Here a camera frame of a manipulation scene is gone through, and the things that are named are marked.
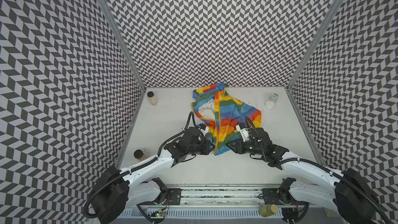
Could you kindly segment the rainbow coloured jacket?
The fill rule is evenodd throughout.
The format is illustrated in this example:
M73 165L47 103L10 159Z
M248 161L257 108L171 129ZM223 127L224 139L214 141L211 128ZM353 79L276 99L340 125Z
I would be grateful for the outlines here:
M246 118L261 126L262 113L227 92L228 84L217 83L193 91L194 102L191 108L195 115L204 121L212 134L211 142L215 145L213 154L218 156L230 149L227 143L241 138L236 126L246 124Z

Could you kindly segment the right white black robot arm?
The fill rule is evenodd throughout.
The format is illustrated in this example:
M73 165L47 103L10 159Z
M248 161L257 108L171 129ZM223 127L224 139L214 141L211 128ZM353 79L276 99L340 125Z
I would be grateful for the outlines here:
M226 146L236 154L259 155L269 167L294 173L310 184L294 178L287 183L288 194L296 201L312 203L334 212L349 224L372 224L378 213L389 224L375 192L359 172L331 169L304 159L289 149L273 144L262 128L243 129L239 138Z

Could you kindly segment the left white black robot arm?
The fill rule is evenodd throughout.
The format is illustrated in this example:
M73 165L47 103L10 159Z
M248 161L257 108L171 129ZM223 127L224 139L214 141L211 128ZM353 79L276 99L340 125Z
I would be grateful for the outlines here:
M83 207L84 217L108 224L126 207L164 201L168 188L155 175L187 160L188 155L208 155L215 148L209 127L189 127L165 141L158 153L135 165L111 166L95 182Z

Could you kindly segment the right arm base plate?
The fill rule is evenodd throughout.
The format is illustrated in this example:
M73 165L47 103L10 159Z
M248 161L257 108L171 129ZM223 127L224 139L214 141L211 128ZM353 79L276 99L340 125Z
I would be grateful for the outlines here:
M265 204L286 205L286 206L304 206L303 201L296 201L287 190L278 188L263 188L259 198L264 200Z

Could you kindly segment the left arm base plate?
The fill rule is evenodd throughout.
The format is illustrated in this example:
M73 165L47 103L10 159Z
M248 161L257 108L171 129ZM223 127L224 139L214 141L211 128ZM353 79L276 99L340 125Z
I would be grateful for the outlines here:
M169 188L162 190L154 201L147 201L141 205L179 205L181 200L181 188Z

